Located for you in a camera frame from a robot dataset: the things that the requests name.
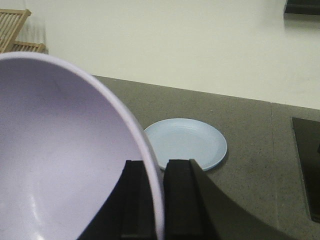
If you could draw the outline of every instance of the countertop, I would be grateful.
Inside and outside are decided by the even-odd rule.
[[[311,221],[292,117],[320,121],[320,110],[97,76],[141,126],[190,118],[217,128],[228,152],[207,171],[233,201],[299,240],[320,239]]]

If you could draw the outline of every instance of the wooden rack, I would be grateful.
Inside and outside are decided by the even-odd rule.
[[[43,43],[16,41],[19,31],[30,15],[28,9],[0,9],[0,53],[44,52],[46,46]]]
[[[12,50],[19,31],[30,15],[28,9],[0,9],[0,53]]]

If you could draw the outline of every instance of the plate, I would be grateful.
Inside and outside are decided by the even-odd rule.
[[[227,153],[225,137],[202,121],[166,119],[150,125],[144,131],[163,170],[169,160],[195,159],[207,171],[220,163]]]

